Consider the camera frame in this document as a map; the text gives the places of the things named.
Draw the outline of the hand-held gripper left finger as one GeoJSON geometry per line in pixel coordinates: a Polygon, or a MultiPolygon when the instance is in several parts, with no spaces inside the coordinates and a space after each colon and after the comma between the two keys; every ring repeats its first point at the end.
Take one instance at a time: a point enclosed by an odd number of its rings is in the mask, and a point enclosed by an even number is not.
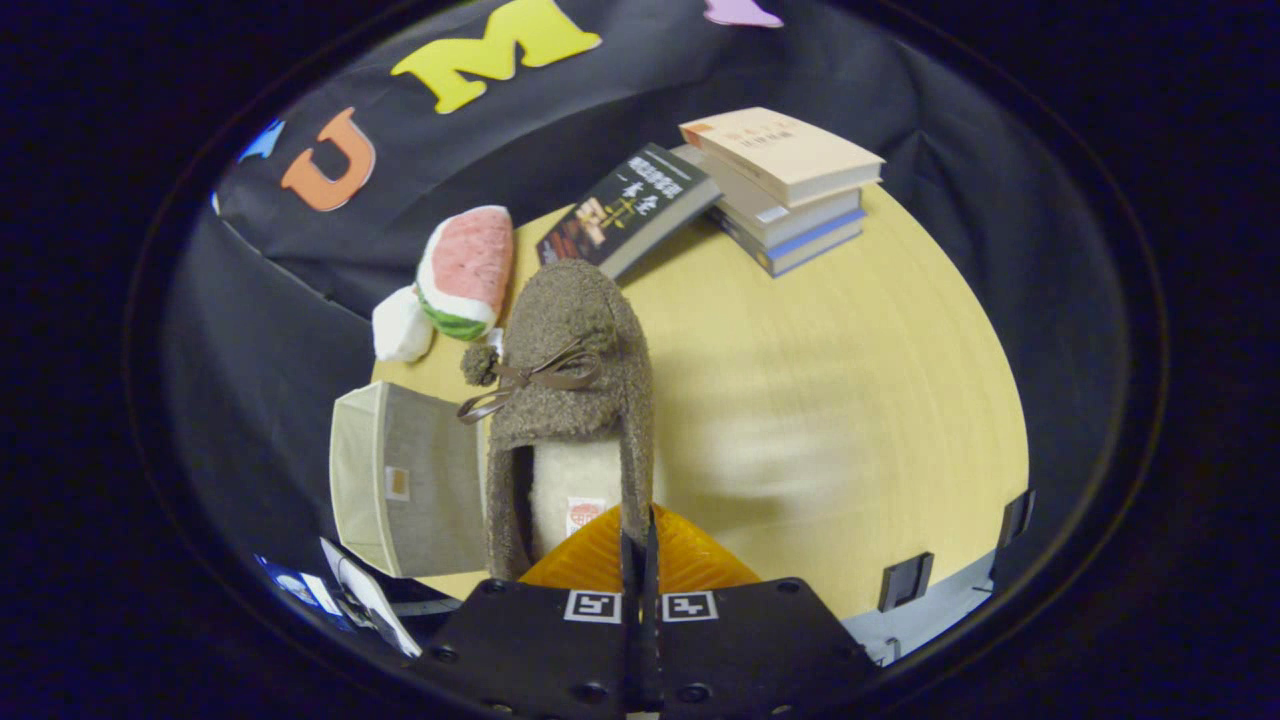
{"type": "Polygon", "coordinates": [[[637,629],[634,547],[602,512],[522,582],[479,583],[415,676],[483,717],[623,719],[637,629]]]}

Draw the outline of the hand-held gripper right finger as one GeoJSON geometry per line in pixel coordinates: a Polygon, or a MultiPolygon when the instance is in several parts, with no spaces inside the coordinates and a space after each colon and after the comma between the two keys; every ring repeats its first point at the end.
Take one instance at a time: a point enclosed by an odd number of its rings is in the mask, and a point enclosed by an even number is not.
{"type": "Polygon", "coordinates": [[[645,557],[645,701],[659,719],[828,717],[870,680],[864,647],[796,577],[741,584],[660,506],[645,557]]]}

